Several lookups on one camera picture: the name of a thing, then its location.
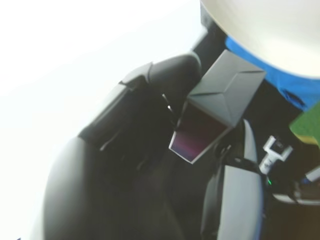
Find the blue object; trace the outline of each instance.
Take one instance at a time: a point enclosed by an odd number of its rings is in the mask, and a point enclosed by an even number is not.
[[[307,111],[320,101],[320,79],[299,77],[276,69],[254,57],[230,37],[225,45],[234,54],[265,70],[265,79],[297,108]]]

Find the small box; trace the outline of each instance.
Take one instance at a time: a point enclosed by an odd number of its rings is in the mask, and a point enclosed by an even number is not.
[[[191,164],[197,161],[237,126],[265,74],[225,50],[187,96],[169,149]]]

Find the green object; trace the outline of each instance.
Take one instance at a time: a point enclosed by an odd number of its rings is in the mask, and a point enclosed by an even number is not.
[[[320,102],[298,116],[290,125],[293,134],[306,144],[320,143]]]

